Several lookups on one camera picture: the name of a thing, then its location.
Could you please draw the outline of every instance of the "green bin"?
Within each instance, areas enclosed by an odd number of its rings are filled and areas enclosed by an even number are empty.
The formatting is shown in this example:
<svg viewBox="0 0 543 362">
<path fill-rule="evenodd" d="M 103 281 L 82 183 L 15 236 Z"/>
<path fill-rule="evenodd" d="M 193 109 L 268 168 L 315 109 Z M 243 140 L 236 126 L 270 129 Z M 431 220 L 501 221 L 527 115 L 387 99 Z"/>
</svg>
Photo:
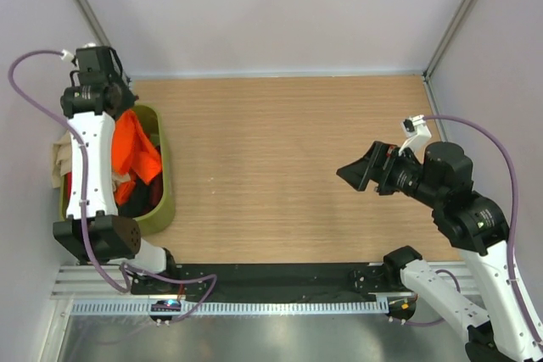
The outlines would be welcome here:
<svg viewBox="0 0 543 362">
<path fill-rule="evenodd" d="M 164 128 L 162 127 L 160 115 L 150 106 L 143 104 L 135 105 L 132 110 L 142 124 L 143 131 L 149 135 L 151 142 L 155 146 L 160 145 L 160 155 L 162 157 L 162 199 L 151 212 L 136 218 L 142 236 L 147 236 L 163 231 L 171 224 L 176 214 L 176 204 L 173 199 L 173 188 L 171 184 L 170 149 L 165 137 Z M 66 210 L 68 208 L 68 199 L 64 193 L 65 188 L 66 182 L 63 179 L 60 183 L 59 202 L 61 220 L 65 220 Z"/>
</svg>

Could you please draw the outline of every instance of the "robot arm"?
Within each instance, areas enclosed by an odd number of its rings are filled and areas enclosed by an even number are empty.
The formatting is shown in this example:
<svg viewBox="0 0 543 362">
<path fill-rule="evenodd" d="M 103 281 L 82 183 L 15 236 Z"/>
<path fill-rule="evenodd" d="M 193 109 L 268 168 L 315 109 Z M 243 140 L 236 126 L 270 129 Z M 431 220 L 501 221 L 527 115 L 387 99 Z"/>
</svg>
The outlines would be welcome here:
<svg viewBox="0 0 543 362">
<path fill-rule="evenodd" d="M 487 310 L 483 310 L 443 282 L 412 248 L 385 256 L 395 275 L 417 292 L 455 329 L 472 361 L 543 360 L 540 344 L 531 335 L 507 274 L 509 228 L 500 207 L 473 190 L 473 163 L 454 143 L 426 147 L 421 164 L 411 148 L 429 140 L 421 117 L 403 122 L 409 137 L 402 148 L 374 142 L 366 155 L 337 171 L 357 191 L 370 180 L 379 195 L 403 192 L 429 206 L 434 223 L 457 248 L 477 283 Z M 540 335 L 539 317 L 522 279 L 518 285 Z"/>
<path fill-rule="evenodd" d="M 75 61 L 79 86 L 64 91 L 61 105 L 69 124 L 83 139 L 88 155 L 87 220 L 92 249 L 100 263 L 128 263 L 135 268 L 176 278 L 175 261 L 163 248 L 141 238 L 137 222 L 118 216 L 111 183 L 111 143 L 115 119 L 137 99 L 111 47 L 79 48 Z M 66 221 L 53 225 L 54 237 L 81 262 L 87 252 L 81 237 L 81 149 L 72 136 L 72 188 Z"/>
</svg>

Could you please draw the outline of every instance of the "orange cloth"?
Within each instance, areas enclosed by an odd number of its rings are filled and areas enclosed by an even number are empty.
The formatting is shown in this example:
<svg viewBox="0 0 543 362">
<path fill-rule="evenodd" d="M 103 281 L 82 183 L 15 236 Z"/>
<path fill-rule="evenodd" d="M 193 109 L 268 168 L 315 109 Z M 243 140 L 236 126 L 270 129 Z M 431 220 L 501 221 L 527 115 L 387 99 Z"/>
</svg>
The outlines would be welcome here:
<svg viewBox="0 0 543 362">
<path fill-rule="evenodd" d="M 115 191 L 115 201 L 119 205 L 128 201 L 136 185 L 136 176 L 148 185 L 162 171 L 160 154 L 143 132 L 132 110 L 127 110 L 115 122 L 111 166 L 117 174 L 128 173 L 131 176 L 130 181 L 120 184 Z"/>
</svg>

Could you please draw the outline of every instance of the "cable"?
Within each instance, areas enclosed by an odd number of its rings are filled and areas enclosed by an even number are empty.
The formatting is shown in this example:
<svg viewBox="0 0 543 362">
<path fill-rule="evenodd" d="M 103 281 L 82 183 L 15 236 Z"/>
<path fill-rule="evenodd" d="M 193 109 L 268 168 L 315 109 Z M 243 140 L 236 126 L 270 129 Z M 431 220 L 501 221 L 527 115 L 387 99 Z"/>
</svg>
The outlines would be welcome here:
<svg viewBox="0 0 543 362">
<path fill-rule="evenodd" d="M 450 271 L 445 270 L 445 269 L 439 269 L 439 270 L 436 270 L 435 273 L 436 274 L 446 273 L 447 275 L 449 275 L 451 277 L 451 279 L 455 283 L 456 290 L 458 292 L 460 292 L 460 283 L 458 282 L 458 279 L 456 278 L 456 276 L 453 275 Z M 419 328 L 427 328 L 429 326 L 437 326 L 438 324 L 441 324 L 443 321 L 445 321 L 445 319 L 440 317 L 437 320 L 430 321 L 430 322 L 414 322 L 414 321 L 405 321 L 404 322 L 403 320 L 401 322 L 402 322 L 403 325 L 406 325 L 406 326 L 416 326 L 416 327 L 419 327 Z"/>
<path fill-rule="evenodd" d="M 515 239 L 517 235 L 517 217 L 518 217 L 518 179 L 517 173 L 515 171 L 515 166 L 512 163 L 512 158 L 506 147 L 489 131 L 487 131 L 483 126 L 477 125 L 471 120 L 466 120 L 463 118 L 458 118 L 456 116 L 450 116 L 448 114 L 431 114 L 424 116 L 424 120 L 449 120 L 452 122 L 461 123 L 463 125 L 469 126 L 476 131 L 479 131 L 483 135 L 487 136 L 500 150 L 501 155 L 506 160 L 507 168 L 509 169 L 509 176 L 511 178 L 511 190 L 512 190 L 512 207 L 511 207 L 511 222 L 509 225 L 509 242 L 507 243 L 507 273 L 509 275 L 509 281 L 511 283 L 511 288 L 517 299 L 518 307 L 523 315 L 526 324 L 528 325 L 529 331 L 534 337 L 534 340 L 543 347 L 543 341 L 541 336 L 535 327 L 535 323 L 532 320 L 532 317 L 528 311 L 528 307 L 524 302 L 523 294 L 520 291 L 520 287 L 517 283 L 517 275 L 515 273 L 515 264 L 514 264 L 514 250 L 515 250 Z"/>
<path fill-rule="evenodd" d="M 70 84 L 72 86 L 76 86 L 76 80 L 74 80 L 74 75 L 77 74 L 79 70 L 72 70 L 70 71 Z"/>
<path fill-rule="evenodd" d="M 160 275 L 156 275 L 155 273 L 147 272 L 146 270 L 140 270 L 132 268 L 130 265 L 124 265 L 121 266 L 120 271 L 123 276 L 123 279 L 125 281 L 126 286 L 123 287 L 117 281 L 115 281 L 102 267 L 102 265 L 98 262 L 96 259 L 96 256 L 94 254 L 94 251 L 92 250 L 92 244 L 88 233 L 88 222 L 87 222 L 87 183 L 88 183 L 88 152 L 87 147 L 85 146 L 85 142 L 83 141 L 81 135 L 77 132 L 77 130 L 70 124 L 70 122 L 63 116 L 59 116 L 52 112 L 51 110 L 47 109 L 45 106 L 41 105 L 39 102 L 34 100 L 32 97 L 30 97 L 27 93 L 25 93 L 15 82 L 14 79 L 14 72 L 17 66 L 23 62 L 24 60 L 36 56 L 36 55 L 57 55 L 59 57 L 63 56 L 63 53 L 60 51 L 55 50 L 36 50 L 32 51 L 30 53 L 25 53 L 18 57 L 10 66 L 8 70 L 8 80 L 11 87 L 30 105 L 32 105 L 34 108 L 38 109 L 40 112 L 48 116 L 49 118 L 53 119 L 55 122 L 59 123 L 61 126 L 63 126 L 65 129 L 67 129 L 73 137 L 77 140 L 77 143 L 79 144 L 79 147 L 81 149 L 81 156 L 82 156 L 82 163 L 83 163 L 83 175 L 82 175 L 82 182 L 81 182 L 81 199 L 80 199 L 80 206 L 81 206 L 81 234 L 83 236 L 83 244 L 85 246 L 85 250 L 87 252 L 87 257 L 89 258 L 89 261 L 94 266 L 94 269 L 96 269 L 97 273 L 99 273 L 104 280 L 106 280 L 115 290 L 119 292 L 130 292 L 131 283 L 130 283 L 130 276 L 128 275 L 127 271 L 132 270 L 137 273 L 141 273 L 147 276 L 152 276 L 155 279 L 166 281 L 172 284 L 194 284 L 199 281 L 206 281 L 213 279 L 213 282 L 210 285 L 210 290 L 200 299 L 200 302 L 198 302 L 193 309 L 190 309 L 185 315 L 182 315 L 181 317 L 178 317 L 178 320 L 183 320 L 190 314 L 192 314 L 194 311 L 196 311 L 196 308 L 199 307 L 206 299 L 209 297 L 211 290 L 216 284 L 216 275 L 208 275 L 208 276 L 202 276 L 198 279 L 192 279 L 192 280 L 173 280 L 169 279 L 167 277 L 163 277 Z"/>
</svg>

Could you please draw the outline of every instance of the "wooden surface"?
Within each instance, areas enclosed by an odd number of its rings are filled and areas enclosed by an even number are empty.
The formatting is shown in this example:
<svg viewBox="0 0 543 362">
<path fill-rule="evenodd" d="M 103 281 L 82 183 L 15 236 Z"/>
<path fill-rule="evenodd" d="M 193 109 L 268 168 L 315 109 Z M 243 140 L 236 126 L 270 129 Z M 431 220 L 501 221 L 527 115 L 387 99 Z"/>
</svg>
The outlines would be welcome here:
<svg viewBox="0 0 543 362">
<path fill-rule="evenodd" d="M 148 237 L 178 262 L 457 259 L 430 209 L 335 175 L 430 108 L 418 76 L 139 81 L 171 146 L 176 218 Z"/>
</svg>

